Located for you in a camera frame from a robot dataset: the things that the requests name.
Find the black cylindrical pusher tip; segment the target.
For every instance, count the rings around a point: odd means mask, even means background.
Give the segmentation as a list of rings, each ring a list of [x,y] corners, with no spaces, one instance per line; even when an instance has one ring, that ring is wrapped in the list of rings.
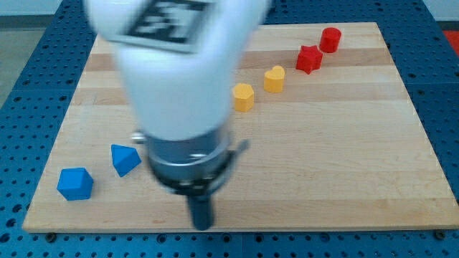
[[[214,210],[211,195],[188,196],[187,203],[194,228],[205,231],[214,224]]]

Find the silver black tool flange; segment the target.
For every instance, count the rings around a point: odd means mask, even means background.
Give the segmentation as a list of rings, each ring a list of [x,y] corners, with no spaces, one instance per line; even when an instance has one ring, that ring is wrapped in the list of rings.
[[[230,179],[238,158],[250,147],[248,139],[231,149],[232,134],[228,124],[213,128],[197,137],[164,140],[138,129],[131,140],[143,144],[148,164],[157,181],[173,194],[206,196],[218,191]]]

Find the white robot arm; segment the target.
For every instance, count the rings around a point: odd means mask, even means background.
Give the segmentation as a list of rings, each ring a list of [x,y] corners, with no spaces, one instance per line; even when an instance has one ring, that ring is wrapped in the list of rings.
[[[85,0],[90,26],[112,46],[159,183],[187,198],[198,230],[214,223],[212,194],[249,141],[231,146],[234,72],[266,0]]]

